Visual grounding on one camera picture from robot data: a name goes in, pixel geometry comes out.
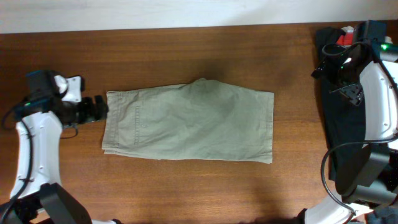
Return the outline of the khaki shorts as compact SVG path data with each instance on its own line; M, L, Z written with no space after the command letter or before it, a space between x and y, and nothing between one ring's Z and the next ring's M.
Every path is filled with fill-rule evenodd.
M201 78L107 93L106 154L272 162L274 94Z

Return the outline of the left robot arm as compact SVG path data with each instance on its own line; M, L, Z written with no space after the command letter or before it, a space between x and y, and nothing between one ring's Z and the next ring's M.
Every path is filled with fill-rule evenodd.
M86 208L62 187L59 146L64 129L106 119L108 106L100 95L82 97L85 80L66 78L55 70L26 76L29 94L12 107L19 137L16 181L10 199L1 205L1 223L31 223L38 214L45 223L95 223Z

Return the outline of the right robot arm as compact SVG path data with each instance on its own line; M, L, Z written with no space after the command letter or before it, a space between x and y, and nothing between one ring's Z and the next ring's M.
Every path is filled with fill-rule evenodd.
M316 31L318 86L328 150L321 181L326 198L295 223L397 222L397 45L386 25Z

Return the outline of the black garment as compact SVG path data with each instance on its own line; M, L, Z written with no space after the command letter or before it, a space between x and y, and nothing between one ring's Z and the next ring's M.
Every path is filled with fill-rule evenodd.
M319 61L324 57L323 46L335 43L339 33L339 29L332 27L316 31L315 47L318 50ZM354 106L339 93L330 93L330 85L326 81L318 79L315 83L318 105L322 105L321 111L328 149L346 142L363 140L366 130L364 101L359 106ZM338 169L361 148L360 145L352 145L341 147L333 152L329 156L328 178L335 180Z

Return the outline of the red and white garment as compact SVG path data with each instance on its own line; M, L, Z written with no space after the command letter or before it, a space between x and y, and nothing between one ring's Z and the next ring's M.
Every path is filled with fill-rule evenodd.
M356 27L343 27L339 31L335 44L344 47L362 43L388 49L391 45L394 45L392 39L386 35L386 26L384 24L362 23Z

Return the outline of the blue jeans garment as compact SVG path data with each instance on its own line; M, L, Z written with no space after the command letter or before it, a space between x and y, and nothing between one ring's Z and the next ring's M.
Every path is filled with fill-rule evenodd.
M386 207L365 215L367 224L397 224L397 209Z

